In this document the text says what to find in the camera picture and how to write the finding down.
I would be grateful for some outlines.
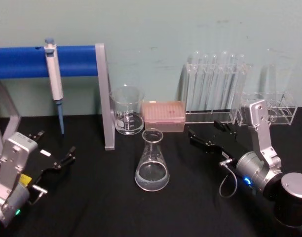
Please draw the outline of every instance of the blue pipette tip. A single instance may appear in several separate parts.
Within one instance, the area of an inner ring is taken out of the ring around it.
[[[62,100],[56,100],[56,104],[57,104],[57,107],[58,107],[58,116],[59,116],[61,134],[64,135]]]

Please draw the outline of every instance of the clear liquid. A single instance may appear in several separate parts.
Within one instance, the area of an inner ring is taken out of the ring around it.
[[[147,161],[136,170],[135,181],[146,191],[158,191],[169,182],[170,176],[165,166],[157,161]]]
[[[116,130],[125,135],[133,135],[140,132],[144,127],[143,118],[136,112],[126,113],[117,116],[115,121]]]

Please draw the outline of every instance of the black table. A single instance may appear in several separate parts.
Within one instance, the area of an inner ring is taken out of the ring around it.
[[[190,127],[200,136],[212,129],[211,124]],[[234,197],[220,197],[226,172],[218,157],[189,144],[187,129],[164,134],[161,148],[170,181],[154,193],[134,181],[144,148],[141,133],[116,133],[116,150],[105,151],[101,116],[67,116],[65,129],[62,138],[57,117],[22,119],[19,132],[45,130],[42,148],[61,158],[76,146],[77,160],[59,174],[46,175],[39,184],[48,195],[34,207],[25,206],[0,237],[261,237],[289,231],[275,220],[272,203],[242,183]],[[252,149],[247,127],[236,129],[238,140]],[[302,108],[291,126],[270,130],[282,170],[302,173]]]

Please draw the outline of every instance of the wall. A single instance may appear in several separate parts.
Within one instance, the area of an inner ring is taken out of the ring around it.
[[[112,87],[136,83],[146,99],[174,99],[182,65],[195,50],[243,53],[254,70],[278,64],[277,85],[302,106],[302,0],[3,0],[0,47],[104,42]],[[24,116],[55,113],[48,79],[5,80]],[[63,78],[64,113],[97,111],[95,78]]]

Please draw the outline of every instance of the cable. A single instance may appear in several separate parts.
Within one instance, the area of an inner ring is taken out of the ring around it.
[[[232,196],[235,194],[235,192],[236,192],[236,189],[237,189],[237,187],[238,187],[238,181],[237,181],[237,179],[236,179],[236,176],[235,176],[234,172],[233,172],[232,170],[230,170],[229,167],[228,167],[226,164],[223,164],[222,166],[223,166],[224,168],[226,168],[228,171],[230,171],[230,173],[233,175],[234,180],[235,180],[235,188],[234,188],[234,191],[232,192],[232,194],[230,194],[229,196],[224,196],[224,195],[222,195],[222,193],[221,193],[221,188],[222,188],[224,182],[226,181],[226,179],[227,179],[227,177],[228,177],[228,175],[226,175],[226,177],[225,177],[225,178],[223,179],[223,181],[220,183],[220,186],[219,186],[219,194],[220,194],[220,196],[222,196],[223,198],[230,198],[230,197],[232,197]]]

